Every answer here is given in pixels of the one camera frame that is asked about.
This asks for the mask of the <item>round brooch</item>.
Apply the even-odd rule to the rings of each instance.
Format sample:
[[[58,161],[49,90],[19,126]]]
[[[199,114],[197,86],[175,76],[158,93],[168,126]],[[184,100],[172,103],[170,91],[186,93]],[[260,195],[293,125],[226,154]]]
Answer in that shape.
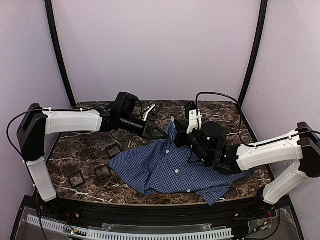
[[[172,143],[173,140],[174,140],[173,135],[172,135],[171,133],[169,133],[167,139],[168,139],[168,141],[169,141],[170,143]]]

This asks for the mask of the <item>blue checked shirt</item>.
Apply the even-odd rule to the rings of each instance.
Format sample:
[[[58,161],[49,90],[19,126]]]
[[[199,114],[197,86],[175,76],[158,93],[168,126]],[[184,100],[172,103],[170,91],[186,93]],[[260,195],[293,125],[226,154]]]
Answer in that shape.
[[[223,175],[205,167],[188,146],[176,147],[173,121],[164,130],[173,142],[160,139],[146,146],[119,153],[107,165],[129,187],[143,195],[196,193],[210,206],[222,198],[231,186],[253,175],[253,170]]]

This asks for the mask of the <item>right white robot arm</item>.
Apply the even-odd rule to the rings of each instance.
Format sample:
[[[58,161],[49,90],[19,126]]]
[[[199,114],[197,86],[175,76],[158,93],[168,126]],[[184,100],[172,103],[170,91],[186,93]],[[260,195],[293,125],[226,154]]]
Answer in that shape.
[[[177,131],[175,145],[189,146],[205,167],[213,167],[223,175],[291,161],[290,167],[258,191],[257,206],[275,205],[299,184],[320,176],[320,134],[306,122],[299,122],[296,129],[280,137],[232,146],[225,145],[227,130],[216,122],[205,122],[201,129],[183,120],[173,123]]]

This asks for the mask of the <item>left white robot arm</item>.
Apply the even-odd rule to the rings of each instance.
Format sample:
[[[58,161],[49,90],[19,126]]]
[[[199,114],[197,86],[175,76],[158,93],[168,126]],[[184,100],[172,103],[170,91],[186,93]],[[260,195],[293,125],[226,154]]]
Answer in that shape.
[[[54,109],[33,103],[6,127],[9,144],[21,156],[31,181],[45,203],[58,195],[45,158],[47,136],[67,133],[111,133],[124,130],[146,140],[162,140],[167,134],[148,116],[134,114],[139,98],[119,92],[115,101],[92,108]]]

